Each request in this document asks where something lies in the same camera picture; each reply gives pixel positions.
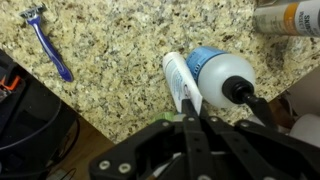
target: black bottle nozzle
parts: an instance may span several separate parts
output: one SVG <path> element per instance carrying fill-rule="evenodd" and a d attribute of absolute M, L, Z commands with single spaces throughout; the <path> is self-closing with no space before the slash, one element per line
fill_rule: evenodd
<path fill-rule="evenodd" d="M 249 81 L 240 76 L 232 76 L 223 83 L 222 92 L 235 104 L 247 104 L 266 127 L 277 130 L 268 102 L 254 95 L 254 87 Z"/>

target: cable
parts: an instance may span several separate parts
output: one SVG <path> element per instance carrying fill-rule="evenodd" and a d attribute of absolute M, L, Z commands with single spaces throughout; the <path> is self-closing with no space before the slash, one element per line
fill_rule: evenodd
<path fill-rule="evenodd" d="M 0 179 L 19 178 L 19 177 L 27 177 L 27 176 L 41 174 L 42 172 L 48 171 L 48 170 L 52 169 L 54 166 L 56 166 L 57 164 L 59 164 L 70 153 L 70 151 L 72 150 L 72 148 L 74 147 L 74 145 L 78 141 L 78 138 L 79 138 L 79 135 L 80 135 L 80 121 L 79 121 L 78 118 L 76 118 L 76 124 L 77 124 L 77 131 L 76 131 L 76 135 L 75 135 L 72 143 L 70 144 L 70 146 L 66 150 L 66 152 L 57 161 L 55 161 L 53 164 L 51 164 L 51 165 L 47 166 L 46 168 L 44 168 L 42 170 L 39 170 L 39 171 L 25 172 L 25 173 L 0 174 Z"/>
<path fill-rule="evenodd" d="M 58 107 L 58 110 L 57 112 L 54 114 L 53 118 L 50 119 L 50 121 L 45 124 L 44 126 L 42 126 L 40 129 L 38 129 L 36 132 L 32 133 L 31 135 L 19 140 L 19 141 L 16 141 L 12 144 L 9 144 L 9 145 L 6 145 L 6 146 L 3 146 L 3 147 L 0 147 L 0 151 L 3 151 L 3 150 L 7 150 L 9 148 L 12 148 L 14 146 L 17 146 L 17 145 L 20 145 L 20 144 L 23 144 L 27 141 L 29 141 L 30 139 L 32 139 L 33 137 L 35 137 L 36 135 L 38 135 L 39 133 L 41 133 L 42 131 L 46 130 L 53 122 L 54 120 L 58 117 L 59 115 L 59 112 L 60 112 L 60 109 L 62 107 L 62 103 L 61 103 L 61 100 L 59 101 L 59 107 Z"/>
<path fill-rule="evenodd" d="M 72 172 L 72 175 L 71 175 L 71 177 L 69 178 L 69 180 L 72 179 L 73 176 L 76 174 L 77 168 L 72 168 L 72 169 L 70 169 L 60 180 L 63 180 L 64 178 L 66 178 L 66 177 L 68 176 L 68 174 L 70 174 L 71 172 Z"/>

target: black object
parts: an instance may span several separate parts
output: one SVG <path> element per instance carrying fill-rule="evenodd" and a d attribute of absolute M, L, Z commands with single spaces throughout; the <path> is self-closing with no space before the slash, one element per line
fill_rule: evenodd
<path fill-rule="evenodd" d="M 16 79 L 10 77 L 20 77 L 0 103 L 0 178 L 45 169 L 78 115 L 1 50 L 0 66 L 8 85 Z"/>
<path fill-rule="evenodd" d="M 222 92 L 235 104 L 247 104 L 266 127 L 277 129 L 268 102 L 254 95 L 254 87 L 249 81 L 240 76 L 232 76 L 223 83 Z"/>
<path fill-rule="evenodd" d="M 190 100 L 182 112 L 182 122 L 158 120 L 94 159 L 91 179 L 146 179 L 165 163 L 158 180 L 320 179 L 320 149 L 310 144 L 247 120 L 198 117 Z"/>

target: screw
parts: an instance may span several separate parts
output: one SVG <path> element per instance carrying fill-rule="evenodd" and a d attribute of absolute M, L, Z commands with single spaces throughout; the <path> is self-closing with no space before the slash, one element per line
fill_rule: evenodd
<path fill-rule="evenodd" d="M 166 126 L 169 126 L 169 123 L 168 122 L 163 122 L 162 125 L 166 127 Z"/>
<path fill-rule="evenodd" d="M 249 127 L 249 123 L 247 123 L 247 122 L 242 122 L 242 123 L 241 123 L 241 126 L 243 126 L 243 127 Z"/>
<path fill-rule="evenodd" d="M 129 172 L 130 170 L 131 170 L 131 165 L 128 163 L 122 163 L 119 166 L 119 171 L 122 174 L 125 174 L 125 173 Z"/>
<path fill-rule="evenodd" d="M 189 121 L 194 121 L 195 119 L 193 117 L 188 118 Z"/>
<path fill-rule="evenodd" d="M 218 118 L 216 118 L 216 117 L 212 117 L 212 118 L 211 118 L 211 121 L 213 121 L 213 122 L 217 122 L 217 121 L 218 121 Z"/>
<path fill-rule="evenodd" d="M 274 177 L 266 176 L 263 178 L 263 180 L 276 180 Z"/>
<path fill-rule="evenodd" d="M 110 167 L 110 162 L 107 161 L 107 160 L 101 161 L 101 162 L 99 163 L 99 168 L 100 168 L 101 170 L 106 170 L 106 169 L 108 169 L 109 167 Z"/>
<path fill-rule="evenodd" d="M 209 176 L 203 174 L 203 175 L 200 175 L 200 176 L 198 177 L 198 180 L 211 180 L 211 178 L 210 178 Z"/>

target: razor blade head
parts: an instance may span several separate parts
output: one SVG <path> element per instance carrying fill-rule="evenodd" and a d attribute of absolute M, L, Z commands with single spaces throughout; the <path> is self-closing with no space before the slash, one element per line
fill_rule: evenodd
<path fill-rule="evenodd" d="M 36 14 L 42 13 L 45 10 L 47 10 L 47 8 L 44 4 L 42 4 L 40 6 L 36 6 L 31 9 L 28 9 L 26 11 L 23 11 L 19 15 L 25 19 L 29 19 L 29 18 L 34 17 Z"/>

